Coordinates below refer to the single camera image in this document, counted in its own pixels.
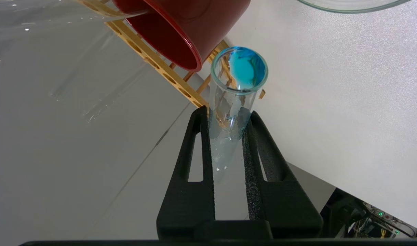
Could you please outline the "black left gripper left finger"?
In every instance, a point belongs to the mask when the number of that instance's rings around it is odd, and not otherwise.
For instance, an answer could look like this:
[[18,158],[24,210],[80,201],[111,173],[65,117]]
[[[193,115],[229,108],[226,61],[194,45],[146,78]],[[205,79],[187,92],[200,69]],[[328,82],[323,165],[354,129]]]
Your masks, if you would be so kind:
[[[202,140],[202,181],[190,182],[189,174],[196,135]],[[191,114],[179,156],[157,216],[161,240],[199,240],[203,229],[215,221],[214,179],[207,107]]]

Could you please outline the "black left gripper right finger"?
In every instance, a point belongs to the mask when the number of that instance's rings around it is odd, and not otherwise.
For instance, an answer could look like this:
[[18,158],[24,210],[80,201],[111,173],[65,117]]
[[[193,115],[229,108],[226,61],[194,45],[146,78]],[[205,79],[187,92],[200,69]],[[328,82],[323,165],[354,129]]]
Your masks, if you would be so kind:
[[268,128],[252,112],[242,138],[248,214],[273,238],[315,238],[323,219],[284,159]]

